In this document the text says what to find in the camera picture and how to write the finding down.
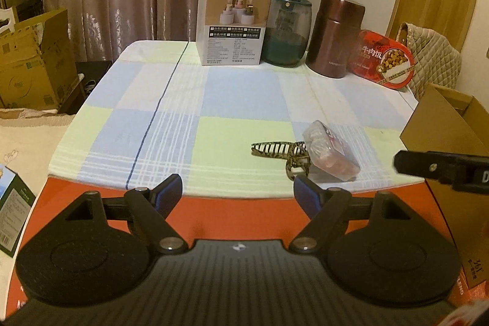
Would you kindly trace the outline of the clear dental floss pick box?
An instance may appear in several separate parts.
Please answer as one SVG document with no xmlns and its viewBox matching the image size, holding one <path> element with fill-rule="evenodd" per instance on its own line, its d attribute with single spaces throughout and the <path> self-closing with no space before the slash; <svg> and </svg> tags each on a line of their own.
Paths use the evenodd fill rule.
<svg viewBox="0 0 489 326">
<path fill-rule="evenodd" d="M 355 179 L 361 171 L 349 145 L 319 120 L 303 133 L 312 163 L 320 170 L 341 181 Z"/>
</svg>

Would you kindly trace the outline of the open brown cardboard box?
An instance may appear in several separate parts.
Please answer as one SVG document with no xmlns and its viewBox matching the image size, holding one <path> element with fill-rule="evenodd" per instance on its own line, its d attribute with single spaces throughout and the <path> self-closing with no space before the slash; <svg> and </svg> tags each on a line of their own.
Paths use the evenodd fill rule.
<svg viewBox="0 0 489 326">
<path fill-rule="evenodd" d="M 427 180 L 469 288 L 488 281 L 488 113 L 473 96 L 429 84 L 400 139 L 400 174 Z"/>
</svg>

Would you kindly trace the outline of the green tea carton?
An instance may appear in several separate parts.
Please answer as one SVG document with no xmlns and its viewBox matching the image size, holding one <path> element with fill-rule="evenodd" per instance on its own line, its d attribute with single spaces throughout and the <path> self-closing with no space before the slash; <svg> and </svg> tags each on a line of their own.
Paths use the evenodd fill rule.
<svg viewBox="0 0 489 326">
<path fill-rule="evenodd" d="M 0 246 L 2 252 L 13 257 L 36 196 L 7 166 L 1 166 L 0 183 Z"/>
</svg>

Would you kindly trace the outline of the red Motul printed mat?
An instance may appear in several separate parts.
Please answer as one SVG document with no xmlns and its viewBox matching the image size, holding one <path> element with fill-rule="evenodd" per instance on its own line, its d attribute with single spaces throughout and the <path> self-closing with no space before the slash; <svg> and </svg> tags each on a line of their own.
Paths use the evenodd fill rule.
<svg viewBox="0 0 489 326">
<path fill-rule="evenodd" d="M 30 240 L 50 220 L 85 191 L 97 190 L 103 198 L 122 197 L 125 190 L 49 177 L 23 233 L 20 246 Z M 451 237 L 434 197 L 425 183 L 393 188 L 408 206 L 423 216 L 445 237 Z M 251 240 L 291 239 L 306 225 L 308 217 L 294 199 L 226 199 L 184 196 L 168 217 L 169 224 L 189 243 L 195 239 Z M 463 305 L 471 293 L 462 272 L 450 302 Z M 15 271 L 7 290 L 6 315 L 14 313 L 27 298 Z"/>
</svg>

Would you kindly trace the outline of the beige quilted chair cover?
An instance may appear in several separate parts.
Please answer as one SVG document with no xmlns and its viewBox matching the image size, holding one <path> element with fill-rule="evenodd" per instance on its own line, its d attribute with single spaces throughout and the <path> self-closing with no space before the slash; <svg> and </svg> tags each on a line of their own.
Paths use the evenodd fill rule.
<svg viewBox="0 0 489 326">
<path fill-rule="evenodd" d="M 396 41 L 406 46 L 414 59 L 414 76 L 408 84 L 417 100 L 430 83 L 455 89 L 462 69 L 462 55 L 436 31 L 402 22 Z"/>
</svg>

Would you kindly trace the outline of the striped hair claw clip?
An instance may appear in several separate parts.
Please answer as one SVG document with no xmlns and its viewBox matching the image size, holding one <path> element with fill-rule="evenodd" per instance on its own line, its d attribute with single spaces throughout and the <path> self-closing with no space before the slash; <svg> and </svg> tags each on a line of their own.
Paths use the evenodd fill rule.
<svg viewBox="0 0 489 326">
<path fill-rule="evenodd" d="M 312 165 L 304 141 L 266 141 L 251 145 L 251 155 L 285 161 L 285 172 L 289 180 L 298 175 L 308 176 Z"/>
</svg>

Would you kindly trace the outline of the red beef rice meal bowl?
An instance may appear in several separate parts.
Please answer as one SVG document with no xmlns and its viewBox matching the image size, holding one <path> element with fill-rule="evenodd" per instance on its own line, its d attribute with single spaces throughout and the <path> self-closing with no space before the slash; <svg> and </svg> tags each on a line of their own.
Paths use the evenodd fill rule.
<svg viewBox="0 0 489 326">
<path fill-rule="evenodd" d="M 373 31 L 360 31 L 347 68 L 388 89 L 402 89 L 414 76 L 415 61 L 405 46 Z"/>
</svg>

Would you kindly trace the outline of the pastel checkered cloth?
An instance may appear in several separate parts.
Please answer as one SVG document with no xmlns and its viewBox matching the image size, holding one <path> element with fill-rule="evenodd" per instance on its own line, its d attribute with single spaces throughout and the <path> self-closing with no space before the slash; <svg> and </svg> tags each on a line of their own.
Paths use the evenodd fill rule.
<svg viewBox="0 0 489 326">
<path fill-rule="evenodd" d="M 175 173 L 192 196 L 288 197 L 284 161 L 253 156 L 251 146 L 300 141 L 320 121 L 360 165 L 346 189 L 412 185 L 392 162 L 416 104 L 408 90 L 355 75 L 330 79 L 304 64 L 204 66 L 192 42 L 137 41 L 76 113 L 49 172 L 117 189 L 153 187 Z"/>
</svg>

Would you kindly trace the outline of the brown metal thermos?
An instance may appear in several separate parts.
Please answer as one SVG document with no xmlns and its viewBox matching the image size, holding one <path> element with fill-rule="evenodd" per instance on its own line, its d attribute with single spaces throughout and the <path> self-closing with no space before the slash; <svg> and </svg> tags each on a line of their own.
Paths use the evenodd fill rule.
<svg viewBox="0 0 489 326">
<path fill-rule="evenodd" d="M 361 30 L 366 8 L 348 0 L 321 0 L 306 65 L 319 75 L 340 79 Z"/>
</svg>

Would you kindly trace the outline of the cardboard boxes on floor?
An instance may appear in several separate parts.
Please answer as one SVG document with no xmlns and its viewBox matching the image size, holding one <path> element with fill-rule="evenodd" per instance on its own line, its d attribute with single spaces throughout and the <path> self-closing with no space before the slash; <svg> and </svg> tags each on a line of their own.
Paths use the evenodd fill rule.
<svg viewBox="0 0 489 326">
<path fill-rule="evenodd" d="M 58 109 L 78 82 L 65 8 L 21 21 L 1 36 L 5 108 Z"/>
</svg>

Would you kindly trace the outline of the dark green glass jar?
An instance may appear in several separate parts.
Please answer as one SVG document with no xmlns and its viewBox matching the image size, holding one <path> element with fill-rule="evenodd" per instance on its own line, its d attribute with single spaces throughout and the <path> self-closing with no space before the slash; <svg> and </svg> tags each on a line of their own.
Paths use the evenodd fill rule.
<svg viewBox="0 0 489 326">
<path fill-rule="evenodd" d="M 308 0 L 271 0 L 261 61 L 292 67 L 303 57 L 311 30 Z"/>
</svg>

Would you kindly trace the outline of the white humidifier product box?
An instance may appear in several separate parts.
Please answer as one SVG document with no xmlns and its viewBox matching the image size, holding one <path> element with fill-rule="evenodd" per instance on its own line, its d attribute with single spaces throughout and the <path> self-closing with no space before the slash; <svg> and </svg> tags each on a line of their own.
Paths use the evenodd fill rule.
<svg viewBox="0 0 489 326">
<path fill-rule="evenodd" d="M 259 64 L 270 3 L 198 0 L 196 44 L 201 64 Z"/>
</svg>

